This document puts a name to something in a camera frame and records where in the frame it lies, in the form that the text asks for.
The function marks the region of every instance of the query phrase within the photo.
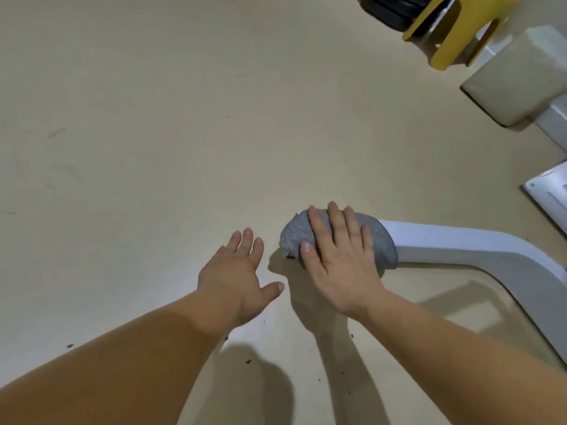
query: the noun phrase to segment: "yellow stool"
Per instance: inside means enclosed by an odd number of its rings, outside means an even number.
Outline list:
[[[445,0],[431,0],[428,6],[404,33],[409,39],[417,27]],[[467,47],[475,35],[488,23],[490,26],[468,56],[470,66],[496,29],[504,22],[512,7],[519,0],[456,0],[436,27],[436,34],[448,32],[447,37],[431,58],[429,65],[437,70],[447,70],[457,56]]]

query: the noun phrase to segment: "gray cloth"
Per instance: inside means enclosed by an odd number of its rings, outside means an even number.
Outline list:
[[[332,233],[329,214],[327,210],[320,210],[321,219],[327,226],[329,233]],[[356,214],[358,226],[367,224],[372,233],[372,241],[374,242],[374,256],[376,268],[380,277],[384,274],[384,270],[394,270],[397,268],[397,252],[392,237],[386,231],[386,228],[380,224],[380,221],[372,216],[363,213]],[[307,210],[294,216],[294,218],[285,226],[280,235],[280,246],[286,255],[291,255],[299,261],[301,266],[305,268],[299,247],[302,241],[307,241],[315,245],[315,235],[311,229]]]

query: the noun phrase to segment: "bare skin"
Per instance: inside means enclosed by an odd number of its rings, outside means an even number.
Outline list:
[[[314,285],[335,309],[360,321],[454,425],[566,423],[564,374],[387,291],[368,227],[351,207],[328,207],[334,238],[313,206],[316,249],[302,244]],[[276,299],[260,287],[264,251],[235,232],[199,274],[195,292],[135,319],[0,389],[5,424],[173,425],[218,342]]]

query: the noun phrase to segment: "white power strip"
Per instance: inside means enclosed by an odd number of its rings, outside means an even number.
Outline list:
[[[528,180],[524,187],[567,234],[567,161]]]

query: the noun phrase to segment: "beige floor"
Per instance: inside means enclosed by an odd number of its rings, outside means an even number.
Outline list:
[[[282,262],[285,223],[337,200],[509,232],[567,264],[518,190],[565,155],[533,126],[494,124],[458,91],[470,70],[430,69],[355,0],[0,1],[0,383],[192,291],[250,225],[260,279],[289,289],[211,358],[180,423],[443,423]],[[385,283],[557,364],[483,273]]]

